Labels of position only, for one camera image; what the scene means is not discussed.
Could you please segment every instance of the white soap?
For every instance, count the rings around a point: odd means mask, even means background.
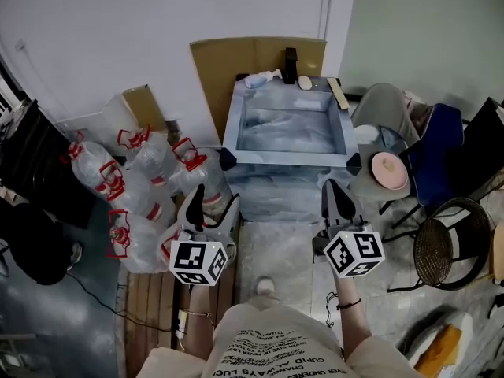
[[[298,85],[302,90],[311,90],[312,89],[312,80],[309,79],[308,76],[299,76],[298,77]]]

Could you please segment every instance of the bracelet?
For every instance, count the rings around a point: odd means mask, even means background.
[[[182,310],[182,312],[185,312],[187,315],[193,315],[194,317],[211,317],[212,316],[212,314],[210,312],[200,313],[200,312],[192,312],[192,311],[184,311],[184,310]]]
[[[336,307],[336,310],[339,311],[340,309],[349,309],[352,306],[356,306],[360,301],[362,301],[362,300],[359,299],[357,302],[354,302],[353,304],[346,304],[345,306],[341,306],[340,304],[338,304]]]

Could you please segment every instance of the blue chair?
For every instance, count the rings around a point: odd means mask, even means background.
[[[420,140],[399,155],[408,169],[418,204],[392,225],[392,229],[397,228],[422,206],[438,207],[454,197],[444,155],[463,143],[464,129],[460,111],[444,104],[434,105]],[[380,214],[390,204],[391,202],[387,202],[380,209]]]

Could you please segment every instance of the pink plate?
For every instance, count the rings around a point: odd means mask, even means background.
[[[372,174],[378,183],[397,191],[408,183],[408,172],[401,159],[391,153],[378,153],[371,160]]]

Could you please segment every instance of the person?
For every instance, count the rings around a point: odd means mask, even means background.
[[[330,328],[282,306],[273,282],[264,277],[258,281],[257,295],[231,307],[215,332],[206,316],[208,287],[194,286],[185,352],[152,350],[138,378],[420,377],[391,343],[372,336],[354,280],[335,277],[335,285],[343,352]]]

